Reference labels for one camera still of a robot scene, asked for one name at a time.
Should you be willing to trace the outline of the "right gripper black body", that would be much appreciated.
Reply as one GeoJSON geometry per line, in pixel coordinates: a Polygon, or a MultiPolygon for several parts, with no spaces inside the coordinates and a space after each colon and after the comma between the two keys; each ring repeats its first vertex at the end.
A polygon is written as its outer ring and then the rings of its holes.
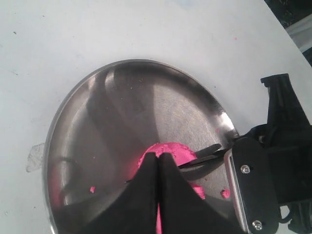
{"type": "Polygon", "coordinates": [[[267,122],[245,135],[266,150],[279,206],[289,213],[280,217],[297,234],[312,232],[312,125],[293,90],[288,74],[261,78],[268,89],[267,122]]]}

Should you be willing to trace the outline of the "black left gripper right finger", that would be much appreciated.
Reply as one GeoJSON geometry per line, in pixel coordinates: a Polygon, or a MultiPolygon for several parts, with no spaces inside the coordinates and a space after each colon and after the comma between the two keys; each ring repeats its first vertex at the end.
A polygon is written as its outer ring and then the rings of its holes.
{"type": "Polygon", "coordinates": [[[158,202],[163,234],[244,233],[198,196],[169,153],[158,158],[158,202]]]}

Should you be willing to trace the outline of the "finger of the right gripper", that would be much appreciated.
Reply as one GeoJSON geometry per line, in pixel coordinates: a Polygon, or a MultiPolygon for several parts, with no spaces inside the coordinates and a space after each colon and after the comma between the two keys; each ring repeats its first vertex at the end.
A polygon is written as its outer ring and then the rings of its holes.
{"type": "Polygon", "coordinates": [[[274,234],[279,206],[268,155],[252,138],[237,140],[224,155],[231,199],[238,223],[247,234],[274,234]]]}

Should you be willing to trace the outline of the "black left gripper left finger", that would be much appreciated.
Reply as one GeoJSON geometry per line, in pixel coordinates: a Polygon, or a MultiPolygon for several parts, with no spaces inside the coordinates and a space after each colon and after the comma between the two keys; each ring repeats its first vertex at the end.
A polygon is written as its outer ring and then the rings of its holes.
{"type": "Polygon", "coordinates": [[[147,153],[129,185],[107,209],[84,222],[85,208],[65,206],[63,224],[71,225],[75,234],[155,234],[157,190],[158,158],[147,153]]]}

